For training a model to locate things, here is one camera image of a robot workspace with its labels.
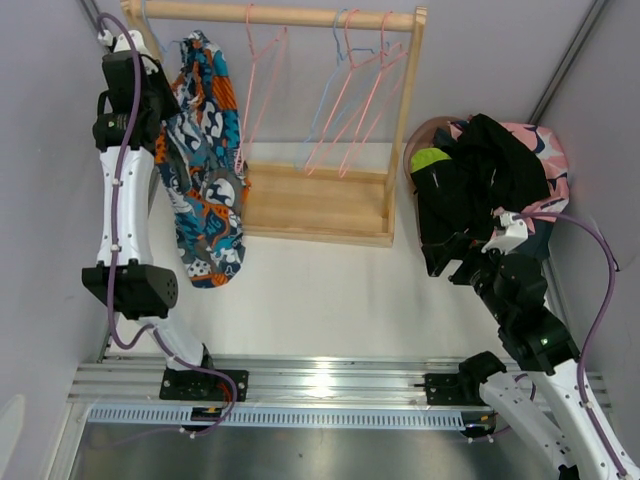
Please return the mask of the black shorts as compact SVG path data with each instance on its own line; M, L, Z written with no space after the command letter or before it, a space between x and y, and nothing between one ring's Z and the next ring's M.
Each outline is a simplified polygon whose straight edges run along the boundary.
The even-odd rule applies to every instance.
M428 130L407 147L421 251L428 274L438 276L475 241L493 235L493 214L519 213L550 196L542 162L496 120L476 114Z

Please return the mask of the lime green shorts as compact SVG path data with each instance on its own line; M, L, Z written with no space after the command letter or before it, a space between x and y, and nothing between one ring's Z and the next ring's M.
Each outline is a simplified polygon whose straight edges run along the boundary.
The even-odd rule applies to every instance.
M451 156L437 147L429 147L418 150L410 158L410 172L432 166L441 161L449 161Z

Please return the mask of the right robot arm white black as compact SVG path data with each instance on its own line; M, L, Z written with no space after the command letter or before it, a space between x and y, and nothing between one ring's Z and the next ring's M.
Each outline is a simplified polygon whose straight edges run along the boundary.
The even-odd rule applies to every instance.
M545 305L540 263L498 239L480 245L462 233L426 258L432 276L460 261L450 282L474 290L520 369L511 373L495 354L481 352L459 363L454 374L425 375L428 404L491 408L558 479L638 478L638 464L625 453L588 385L569 330ZM520 390L519 376L543 396L545 411Z

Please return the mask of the pink shark print shorts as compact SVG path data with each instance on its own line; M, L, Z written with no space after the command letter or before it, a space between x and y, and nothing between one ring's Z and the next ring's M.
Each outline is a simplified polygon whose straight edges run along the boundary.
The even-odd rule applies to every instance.
M552 130L501 122L485 114L448 123L451 142L443 147L447 188L443 220L446 237L474 240L492 236L492 217L503 211L539 213L529 220L537 234L568 206L568 160Z

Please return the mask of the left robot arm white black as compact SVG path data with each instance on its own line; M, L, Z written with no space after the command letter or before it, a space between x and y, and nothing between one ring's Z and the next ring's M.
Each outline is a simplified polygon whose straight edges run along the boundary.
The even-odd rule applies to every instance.
M131 51L102 59L106 91L98 98L92 127L104 181L103 229L95 265L82 271L84 287L107 309L112 340L123 350L116 321L139 324L135 339L149 334L165 355L164 388L197 400L216 390L207 348L172 316L178 299L173 271L155 265L148 215L155 142L163 120L178 110L160 65Z

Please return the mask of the colourful patterned shorts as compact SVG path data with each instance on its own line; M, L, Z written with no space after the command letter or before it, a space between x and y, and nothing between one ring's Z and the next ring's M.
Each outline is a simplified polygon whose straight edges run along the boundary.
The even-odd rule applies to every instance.
M236 167L240 121L222 50L200 30L179 46L181 67L172 85L179 112L162 124L155 167L189 280L210 289L229 283L242 267L242 211L250 184Z

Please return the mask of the light blue wire hanger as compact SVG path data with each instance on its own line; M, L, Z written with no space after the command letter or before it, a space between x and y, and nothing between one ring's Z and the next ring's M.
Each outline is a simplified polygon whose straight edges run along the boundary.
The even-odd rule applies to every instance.
M338 23L342 16L358 12L358 9L343 8L334 17L331 33L335 46L335 66L324 83L308 134L296 151L300 154L293 163L296 172L313 171L316 165L314 149L324 144L328 137L342 125L343 117L355 107L354 100L344 101L354 72L377 56L374 48L349 44L347 20L344 20L342 34L338 33Z

